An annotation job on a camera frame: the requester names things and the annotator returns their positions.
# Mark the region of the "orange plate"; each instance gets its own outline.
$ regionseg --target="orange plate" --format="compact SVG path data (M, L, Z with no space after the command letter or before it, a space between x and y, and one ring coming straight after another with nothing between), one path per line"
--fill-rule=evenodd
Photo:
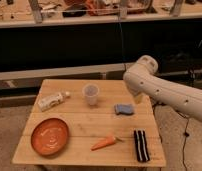
M63 149L68 141L67 124L60 119L50 118L41 122L33 131L31 144L40 155L51 155Z

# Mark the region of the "carrot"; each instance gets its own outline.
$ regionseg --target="carrot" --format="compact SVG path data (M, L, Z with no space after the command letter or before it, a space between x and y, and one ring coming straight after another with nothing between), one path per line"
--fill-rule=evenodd
M98 141L95 145L92 146L91 150L97 150L99 148L103 148L109 145L113 145L116 143L117 138L114 136L108 136L100 141Z

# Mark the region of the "cable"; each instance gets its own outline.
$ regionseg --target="cable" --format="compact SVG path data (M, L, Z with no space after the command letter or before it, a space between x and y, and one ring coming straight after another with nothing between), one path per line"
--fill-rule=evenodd
M195 72L194 72L193 68L188 70L188 75L189 75L188 85L191 87L194 87L194 80L195 80L196 76L195 76Z
M198 49L202 46L202 39L200 40L199 44L198 44Z
M190 118L187 118L187 122L186 122L186 127L185 127L185 132L184 132L185 139L184 139L183 149L182 149L182 152L183 152L183 166L185 168L185 171L188 171L186 163L185 163L185 147L186 147L186 140L189 137L189 133L187 132L187 128L188 128L188 124L189 124L189 119Z
M118 24L119 24L119 28L120 28L120 38L121 38L121 50L122 50L122 57L123 57L123 64L124 64L124 69L125 71L127 70L126 67L126 52L125 52L125 46L124 46L124 36L123 36L123 28L122 28L122 24L120 21L120 16L118 15Z
M165 106L165 104L161 104L159 101L157 101L154 105L152 105L154 116L155 116L155 113L156 113L156 112L155 112L155 109L156 109L157 106ZM185 136L185 139L184 139L183 148L182 148L182 156L183 156L183 157L182 157L182 163L183 163L183 166L184 166L184 168L185 168L185 171L188 171L188 168L187 168L186 163L185 163L185 147L186 147L186 140L187 140L187 138L189 137L189 133L187 132L187 128L188 128L188 125L189 125L189 119L190 119L190 117L188 117L188 116L186 116L186 115L180 113L180 112L177 111L177 110L175 110L175 112L176 112L179 116L181 116L182 118L187 119L186 127L185 127L184 133L183 133L183 135ZM159 134L159 136L160 136L161 143L162 143L162 142L163 142L162 136L161 136L160 134Z

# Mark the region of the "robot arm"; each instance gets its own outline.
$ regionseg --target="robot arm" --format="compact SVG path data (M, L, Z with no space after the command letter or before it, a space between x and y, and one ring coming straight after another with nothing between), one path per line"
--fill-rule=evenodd
M202 122L202 90L157 78L157 69L155 59L142 56L124 74L128 90L133 95L144 92Z

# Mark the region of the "plastic cup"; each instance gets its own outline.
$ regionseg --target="plastic cup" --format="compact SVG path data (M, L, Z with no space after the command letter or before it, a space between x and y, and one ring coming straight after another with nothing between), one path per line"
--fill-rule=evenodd
M95 84L87 84L83 87L83 95L87 103L91 106L97 104L99 88Z

